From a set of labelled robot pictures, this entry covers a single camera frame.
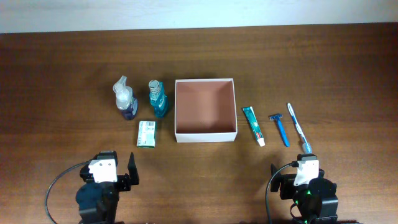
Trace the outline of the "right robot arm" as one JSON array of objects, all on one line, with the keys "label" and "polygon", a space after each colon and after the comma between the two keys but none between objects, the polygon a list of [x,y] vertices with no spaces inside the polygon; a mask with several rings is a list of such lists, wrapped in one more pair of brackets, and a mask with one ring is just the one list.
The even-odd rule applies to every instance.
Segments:
[{"label": "right robot arm", "polygon": [[278,192],[282,200],[291,200],[291,208],[298,208],[300,216],[292,215],[299,224],[336,223],[338,216],[337,185],[324,178],[314,154],[299,154],[281,168],[271,165],[271,178],[266,193]]}]

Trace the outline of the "blue disposable razor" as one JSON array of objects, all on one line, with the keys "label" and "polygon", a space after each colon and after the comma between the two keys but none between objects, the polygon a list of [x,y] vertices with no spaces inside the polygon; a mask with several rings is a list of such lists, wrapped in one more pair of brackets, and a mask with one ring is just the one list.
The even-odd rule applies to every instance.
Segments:
[{"label": "blue disposable razor", "polygon": [[278,114],[270,115],[269,119],[271,121],[275,121],[275,124],[277,126],[277,129],[279,130],[279,134],[281,136],[282,142],[284,143],[284,146],[285,147],[289,147],[290,143],[289,143],[289,140],[288,140],[287,135],[285,133],[285,129],[283,127],[282,121],[280,120],[281,117],[282,117],[282,114],[278,113]]}]

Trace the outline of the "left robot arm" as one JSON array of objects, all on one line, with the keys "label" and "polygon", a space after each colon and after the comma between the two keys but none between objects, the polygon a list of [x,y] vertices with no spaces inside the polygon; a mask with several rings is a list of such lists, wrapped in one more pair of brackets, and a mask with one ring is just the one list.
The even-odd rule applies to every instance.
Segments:
[{"label": "left robot arm", "polygon": [[139,184],[134,154],[129,156],[127,174],[118,175],[117,166],[116,151],[101,151],[81,168],[80,177],[85,184],[75,200],[83,223],[114,223],[119,194]]}]

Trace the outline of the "clear pump soap bottle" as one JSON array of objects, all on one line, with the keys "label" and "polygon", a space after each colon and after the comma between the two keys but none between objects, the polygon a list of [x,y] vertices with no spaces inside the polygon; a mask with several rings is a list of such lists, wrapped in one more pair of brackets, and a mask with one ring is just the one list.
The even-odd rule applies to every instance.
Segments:
[{"label": "clear pump soap bottle", "polygon": [[133,89],[126,85],[126,76],[122,76],[114,85],[113,91],[116,95],[116,106],[126,120],[133,120],[138,110],[138,100]]}]

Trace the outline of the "teal mouthwash bottle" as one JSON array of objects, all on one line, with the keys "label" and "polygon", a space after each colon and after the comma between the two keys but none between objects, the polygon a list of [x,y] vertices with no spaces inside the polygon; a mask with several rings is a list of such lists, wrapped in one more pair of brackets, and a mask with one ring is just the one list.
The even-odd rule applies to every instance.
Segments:
[{"label": "teal mouthwash bottle", "polygon": [[151,80],[149,82],[149,90],[150,104],[154,108],[155,116],[163,118],[169,109],[169,101],[165,94],[164,84],[158,80]]}]

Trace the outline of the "blue white toothbrush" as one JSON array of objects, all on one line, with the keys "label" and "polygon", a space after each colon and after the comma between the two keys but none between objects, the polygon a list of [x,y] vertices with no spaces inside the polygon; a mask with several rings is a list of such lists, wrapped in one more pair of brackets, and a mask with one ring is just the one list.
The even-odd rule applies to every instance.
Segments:
[{"label": "blue white toothbrush", "polygon": [[287,103],[287,109],[289,111],[289,114],[292,117],[292,120],[294,122],[294,125],[296,127],[296,130],[297,130],[298,134],[302,138],[302,141],[303,141],[302,147],[303,147],[304,153],[311,154],[313,152],[312,151],[312,147],[309,144],[309,142],[307,141],[307,138],[305,137],[304,132],[303,132],[303,130],[301,128],[301,125],[299,124],[299,122],[297,120],[297,117],[295,115],[295,111],[294,111],[294,109],[293,109],[293,107],[292,107],[292,105],[290,103]]}]

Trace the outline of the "green white soap bar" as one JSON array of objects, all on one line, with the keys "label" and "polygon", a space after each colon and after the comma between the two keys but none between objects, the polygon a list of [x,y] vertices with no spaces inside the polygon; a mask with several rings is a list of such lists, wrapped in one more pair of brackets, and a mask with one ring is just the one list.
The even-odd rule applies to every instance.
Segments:
[{"label": "green white soap bar", "polygon": [[138,148],[155,148],[155,134],[157,124],[155,121],[140,121],[137,135]]}]

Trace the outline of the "green toothpaste tube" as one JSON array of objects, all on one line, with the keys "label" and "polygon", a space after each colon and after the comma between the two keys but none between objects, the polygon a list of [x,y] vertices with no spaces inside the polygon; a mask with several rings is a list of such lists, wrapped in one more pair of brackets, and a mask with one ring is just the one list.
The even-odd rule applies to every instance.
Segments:
[{"label": "green toothpaste tube", "polygon": [[259,127],[259,123],[257,121],[256,115],[254,113],[252,106],[244,107],[244,108],[242,108],[242,110],[243,110],[243,113],[245,114],[245,117],[253,131],[253,134],[256,138],[258,145],[261,147],[264,147],[265,146],[264,136],[262,135],[261,129]]}]

